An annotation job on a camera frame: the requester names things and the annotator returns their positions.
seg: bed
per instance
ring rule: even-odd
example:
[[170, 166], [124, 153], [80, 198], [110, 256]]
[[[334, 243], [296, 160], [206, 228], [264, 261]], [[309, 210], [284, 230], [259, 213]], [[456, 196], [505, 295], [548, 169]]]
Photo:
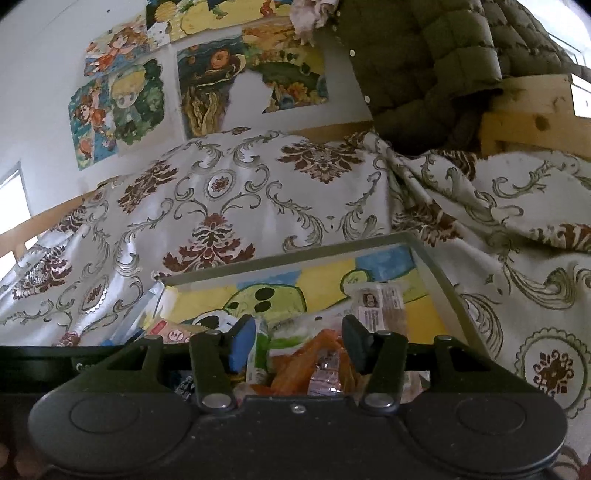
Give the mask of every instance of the bed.
[[0, 236], [20, 254], [48, 230], [0, 282], [0, 342], [97, 345], [158, 275], [411, 231], [490, 356], [563, 407], [560, 468], [577, 478], [591, 455], [591, 164], [409, 158], [354, 133], [368, 126], [208, 135]]

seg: cartoon drawing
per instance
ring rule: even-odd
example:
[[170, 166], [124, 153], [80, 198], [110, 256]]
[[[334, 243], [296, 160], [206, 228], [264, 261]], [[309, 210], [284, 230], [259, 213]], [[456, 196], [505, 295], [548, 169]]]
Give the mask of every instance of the cartoon drawing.
[[164, 119], [162, 67], [155, 59], [133, 65], [111, 79], [115, 138], [132, 145]]
[[145, 15], [109, 30], [86, 49], [87, 77], [114, 72], [150, 52]]
[[242, 38], [186, 48], [177, 63], [187, 137], [220, 131], [230, 87], [246, 67]]
[[306, 300], [298, 287], [259, 283], [233, 295], [223, 309], [240, 318], [249, 314], [264, 318], [269, 326], [306, 312]]
[[231, 27], [273, 15], [273, 5], [272, 0], [148, 0], [148, 36], [161, 47], [210, 28]]
[[205, 312], [194, 319], [185, 320], [183, 325], [201, 325], [212, 330], [219, 330], [222, 333], [228, 332], [238, 319], [225, 310], [213, 310]]
[[91, 80], [80, 88], [70, 101], [69, 113], [80, 170], [118, 152], [106, 81]]
[[322, 53], [301, 45], [286, 20], [245, 28], [248, 68], [273, 88], [264, 113], [318, 105], [328, 100]]

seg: children's drawing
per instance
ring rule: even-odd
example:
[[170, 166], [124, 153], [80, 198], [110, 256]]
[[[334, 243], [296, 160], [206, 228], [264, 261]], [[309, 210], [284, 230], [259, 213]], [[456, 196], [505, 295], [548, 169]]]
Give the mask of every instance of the children's drawing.
[[109, 81], [115, 138], [128, 145], [141, 140], [164, 119], [162, 67], [155, 59], [112, 75]]
[[119, 24], [90, 43], [84, 75], [97, 77], [115, 72], [151, 50], [145, 14]]
[[92, 80], [79, 89], [69, 111], [79, 170], [118, 152], [106, 79]]
[[159, 47], [203, 30], [274, 15], [272, 0], [147, 0], [148, 36]]
[[273, 88], [264, 113], [328, 100], [324, 61], [318, 48], [300, 45], [289, 20], [280, 20], [243, 30], [248, 68], [260, 72]]
[[242, 37], [195, 45], [177, 53], [188, 138], [220, 131], [230, 87], [246, 66], [244, 54]]

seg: green puffer coat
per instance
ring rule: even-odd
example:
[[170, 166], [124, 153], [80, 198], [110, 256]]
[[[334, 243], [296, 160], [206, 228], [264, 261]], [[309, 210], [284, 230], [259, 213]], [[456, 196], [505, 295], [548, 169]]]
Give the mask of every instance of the green puffer coat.
[[591, 82], [515, 0], [341, 0], [335, 22], [376, 130], [405, 154], [466, 148], [502, 78]]

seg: blue object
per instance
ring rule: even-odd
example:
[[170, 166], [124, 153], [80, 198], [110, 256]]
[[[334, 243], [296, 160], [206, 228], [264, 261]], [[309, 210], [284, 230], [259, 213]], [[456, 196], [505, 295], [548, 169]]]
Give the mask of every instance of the blue object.
[[241, 372], [248, 360], [248, 354], [251, 352], [256, 339], [256, 321], [254, 317], [244, 324], [238, 334], [232, 340], [230, 346], [230, 355], [228, 356], [228, 365], [232, 372]]
[[402, 277], [415, 265], [407, 246], [398, 246], [386, 251], [376, 252], [355, 259], [358, 270], [371, 273], [372, 281], [387, 281]]

